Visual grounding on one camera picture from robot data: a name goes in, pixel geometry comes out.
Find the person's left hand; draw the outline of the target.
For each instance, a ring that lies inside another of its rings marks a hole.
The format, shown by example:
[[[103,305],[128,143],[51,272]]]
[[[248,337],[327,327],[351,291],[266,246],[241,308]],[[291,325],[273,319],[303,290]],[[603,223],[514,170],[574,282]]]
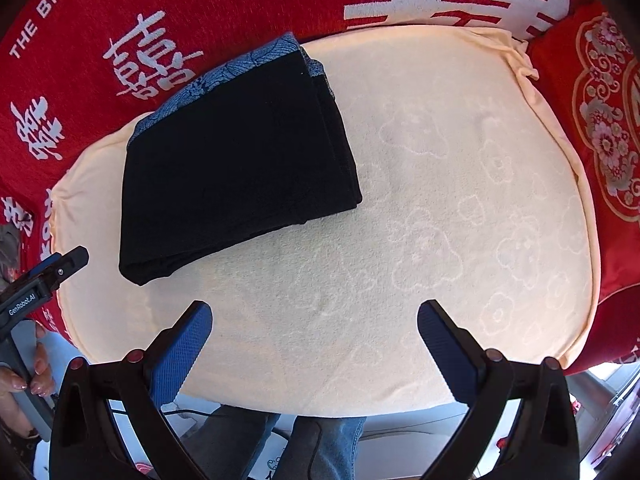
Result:
[[[21,438],[51,439],[50,395],[55,381],[47,349],[46,334],[37,322],[27,320],[12,330],[18,359],[1,359],[1,422]]]

